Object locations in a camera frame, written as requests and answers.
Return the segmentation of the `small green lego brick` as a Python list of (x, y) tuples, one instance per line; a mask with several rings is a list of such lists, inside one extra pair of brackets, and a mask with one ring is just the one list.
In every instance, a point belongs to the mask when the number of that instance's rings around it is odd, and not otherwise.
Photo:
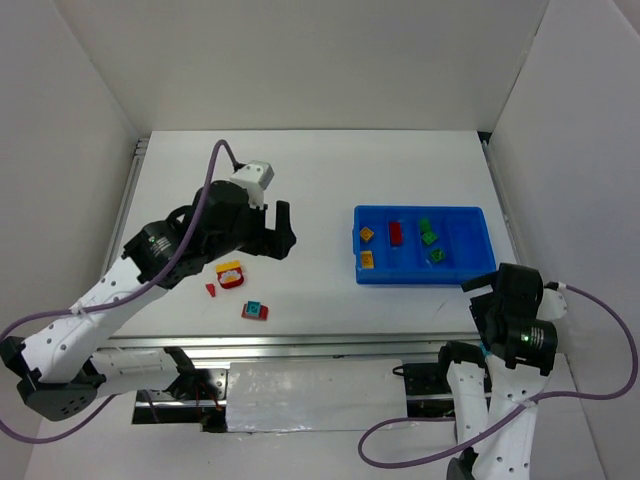
[(427, 218), (422, 218), (419, 222), (419, 227), (422, 232), (428, 232), (431, 230), (430, 221)]

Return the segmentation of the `green square lego brick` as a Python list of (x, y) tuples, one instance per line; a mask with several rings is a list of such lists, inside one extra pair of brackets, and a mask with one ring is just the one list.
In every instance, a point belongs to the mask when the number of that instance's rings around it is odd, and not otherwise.
[(427, 231), (421, 235), (421, 239), (425, 245), (432, 245), (438, 240), (438, 235), (433, 231)]

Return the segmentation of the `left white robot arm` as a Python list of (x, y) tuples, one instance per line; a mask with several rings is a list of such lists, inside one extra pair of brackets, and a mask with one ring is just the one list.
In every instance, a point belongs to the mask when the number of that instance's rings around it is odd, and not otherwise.
[(296, 243), (290, 205), (279, 200), (275, 226), (265, 207), (230, 181), (199, 189), (194, 201), (145, 225), (111, 269), (67, 312), (27, 338), (1, 341), (1, 359), (19, 377), (27, 407), (50, 421), (71, 418), (95, 399), (137, 390), (192, 393), (202, 380), (179, 347), (134, 352), (105, 350), (104, 342), (183, 279), (234, 251), (286, 258)]

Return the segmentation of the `white foam board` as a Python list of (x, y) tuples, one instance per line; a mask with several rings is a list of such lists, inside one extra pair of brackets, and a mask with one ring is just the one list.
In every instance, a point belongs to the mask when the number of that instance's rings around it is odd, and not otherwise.
[(395, 359), (233, 363), (227, 430), (232, 433), (365, 431), (407, 415)]

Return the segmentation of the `yellow lego plate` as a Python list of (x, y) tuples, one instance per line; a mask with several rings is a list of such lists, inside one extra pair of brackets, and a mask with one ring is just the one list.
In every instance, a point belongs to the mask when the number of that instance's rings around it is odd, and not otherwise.
[(360, 252), (360, 263), (361, 263), (361, 268), (362, 269), (374, 269), (375, 268), (375, 262), (374, 262), (374, 255), (373, 252), (371, 250), (363, 250)]

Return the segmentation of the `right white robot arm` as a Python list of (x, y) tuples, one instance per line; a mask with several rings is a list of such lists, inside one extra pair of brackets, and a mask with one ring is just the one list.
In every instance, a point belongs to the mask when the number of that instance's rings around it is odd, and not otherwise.
[(480, 345), (450, 341), (439, 365), (454, 400), (456, 440), (449, 479), (527, 479), (538, 407), (558, 346), (556, 327), (538, 317), (543, 281), (538, 271), (503, 263), (462, 284), (489, 287), (470, 301)]

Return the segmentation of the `teal rectangular lego brick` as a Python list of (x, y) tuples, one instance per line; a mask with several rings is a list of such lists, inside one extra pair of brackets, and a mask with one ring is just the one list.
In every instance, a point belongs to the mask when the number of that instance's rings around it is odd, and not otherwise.
[(487, 357), (491, 354), (490, 350), (488, 350), (484, 344), (480, 343), (479, 348), (481, 349), (484, 357)]

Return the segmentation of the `blue plastic sorting bin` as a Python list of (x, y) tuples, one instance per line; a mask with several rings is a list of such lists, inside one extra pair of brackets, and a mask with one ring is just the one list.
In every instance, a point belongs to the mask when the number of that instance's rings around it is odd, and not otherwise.
[[(427, 218), (438, 235), (432, 245), (421, 239), (419, 222)], [(404, 243), (392, 247), (390, 222), (402, 225)], [(359, 232), (374, 231), (365, 243)], [(460, 285), (496, 269), (489, 230), (483, 211), (475, 206), (358, 205), (353, 217), (355, 279), (361, 285)], [(446, 258), (435, 263), (430, 252), (441, 248)], [(375, 268), (362, 269), (360, 252), (371, 250)]]

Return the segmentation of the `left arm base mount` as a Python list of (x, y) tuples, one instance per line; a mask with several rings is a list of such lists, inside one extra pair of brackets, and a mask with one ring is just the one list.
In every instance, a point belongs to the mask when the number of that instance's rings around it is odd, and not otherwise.
[(229, 369), (200, 369), (198, 379), (179, 390), (139, 390), (133, 425), (192, 425), (208, 433), (226, 433)]

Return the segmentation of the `green teal lego stack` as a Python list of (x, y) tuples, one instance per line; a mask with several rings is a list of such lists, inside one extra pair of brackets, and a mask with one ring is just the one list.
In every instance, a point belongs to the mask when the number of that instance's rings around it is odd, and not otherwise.
[(439, 263), (446, 258), (446, 254), (443, 249), (435, 248), (430, 252), (430, 258), (433, 262)]

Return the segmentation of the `red yellow lego brick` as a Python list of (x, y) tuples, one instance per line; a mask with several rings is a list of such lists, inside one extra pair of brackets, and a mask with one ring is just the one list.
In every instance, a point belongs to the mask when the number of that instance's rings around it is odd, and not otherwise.
[(388, 224), (389, 240), (392, 247), (399, 247), (404, 243), (402, 225), (400, 222), (393, 221)]

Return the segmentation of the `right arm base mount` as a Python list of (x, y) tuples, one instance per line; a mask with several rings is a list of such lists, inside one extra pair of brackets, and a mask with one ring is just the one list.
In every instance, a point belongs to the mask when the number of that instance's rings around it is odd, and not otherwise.
[(405, 363), (392, 369), (404, 383), (410, 418), (454, 418), (453, 393), (437, 363)]

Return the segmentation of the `red teal lego stack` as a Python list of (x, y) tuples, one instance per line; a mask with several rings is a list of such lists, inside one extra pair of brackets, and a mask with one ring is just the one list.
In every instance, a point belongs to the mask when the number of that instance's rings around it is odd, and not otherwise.
[(266, 321), (269, 309), (258, 301), (248, 301), (243, 305), (241, 317), (250, 320)]

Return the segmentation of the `small red slope lego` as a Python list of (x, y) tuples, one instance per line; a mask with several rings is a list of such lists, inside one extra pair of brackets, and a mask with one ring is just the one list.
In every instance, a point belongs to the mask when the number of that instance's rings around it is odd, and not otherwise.
[(207, 283), (205, 285), (205, 288), (206, 288), (208, 294), (211, 297), (215, 297), (216, 296), (216, 287), (215, 287), (215, 285), (213, 283)]

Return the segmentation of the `red yellow flower lego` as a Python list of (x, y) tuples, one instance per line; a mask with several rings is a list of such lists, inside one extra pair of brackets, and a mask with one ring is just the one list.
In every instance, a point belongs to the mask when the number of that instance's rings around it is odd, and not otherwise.
[(215, 273), (218, 283), (223, 289), (239, 287), (245, 280), (242, 265), (238, 260), (216, 265)]

